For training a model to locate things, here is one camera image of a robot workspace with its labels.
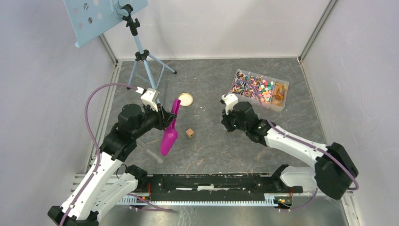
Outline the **magenta plastic scoop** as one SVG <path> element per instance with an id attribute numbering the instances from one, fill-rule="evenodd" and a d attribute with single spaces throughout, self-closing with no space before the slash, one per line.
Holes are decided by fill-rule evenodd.
<path id="1" fill-rule="evenodd" d="M 178 115 L 179 108 L 180 108 L 180 100 L 175 99 L 172 106 L 172 113 Z M 176 129 L 165 130 L 160 144 L 160 153 L 162 156 L 166 156 L 169 153 L 169 151 L 172 149 L 173 145 L 177 141 L 177 138 L 178 138 L 178 132 Z"/>

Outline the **clear compartment candy box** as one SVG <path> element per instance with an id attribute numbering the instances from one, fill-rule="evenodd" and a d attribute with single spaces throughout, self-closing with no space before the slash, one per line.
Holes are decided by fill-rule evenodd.
<path id="1" fill-rule="evenodd" d="M 289 82 L 238 69 L 228 93 L 240 101 L 282 112 L 285 107 Z"/>

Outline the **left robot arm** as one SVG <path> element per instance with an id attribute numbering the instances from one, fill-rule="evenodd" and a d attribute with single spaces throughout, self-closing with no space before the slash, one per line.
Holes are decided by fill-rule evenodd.
<path id="1" fill-rule="evenodd" d="M 100 146 L 100 154 L 72 195 L 61 205 L 52 206 L 48 216 L 58 226 L 97 226 L 129 192 L 142 192 L 148 186 L 146 172 L 130 166 L 108 189 L 103 188 L 112 174 L 137 147 L 137 139 L 153 128 L 164 130 L 175 122 L 180 101 L 175 100 L 167 112 L 161 104 L 149 106 L 128 104 L 118 115 L 110 133 Z"/>

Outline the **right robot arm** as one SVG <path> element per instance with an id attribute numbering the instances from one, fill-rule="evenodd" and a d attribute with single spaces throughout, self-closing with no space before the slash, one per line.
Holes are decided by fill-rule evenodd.
<path id="1" fill-rule="evenodd" d="M 221 103 L 225 105 L 221 123 L 228 132 L 240 130 L 252 142 L 283 151 L 309 166 L 299 170 L 285 167 L 271 180 L 275 191 L 308 185 L 339 200 L 346 191 L 359 189 L 356 180 L 359 171 L 343 145 L 312 142 L 287 132 L 269 120 L 260 119 L 249 102 L 222 100 Z"/>

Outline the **wooden letter cube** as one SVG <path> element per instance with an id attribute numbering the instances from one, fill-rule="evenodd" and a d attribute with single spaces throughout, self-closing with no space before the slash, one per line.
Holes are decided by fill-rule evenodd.
<path id="1" fill-rule="evenodd" d="M 187 135 L 188 137 L 192 137 L 192 136 L 194 135 L 194 130 L 191 129 L 191 128 L 189 128 L 189 129 L 186 130 L 185 133 L 186 133 L 186 135 Z"/>

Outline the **gold jar lid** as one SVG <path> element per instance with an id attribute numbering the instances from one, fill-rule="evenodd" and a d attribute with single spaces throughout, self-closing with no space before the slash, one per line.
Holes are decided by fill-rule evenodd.
<path id="1" fill-rule="evenodd" d="M 190 106 L 193 101 L 193 95 L 190 93 L 182 93 L 178 96 L 178 99 L 180 100 L 180 106 Z"/>

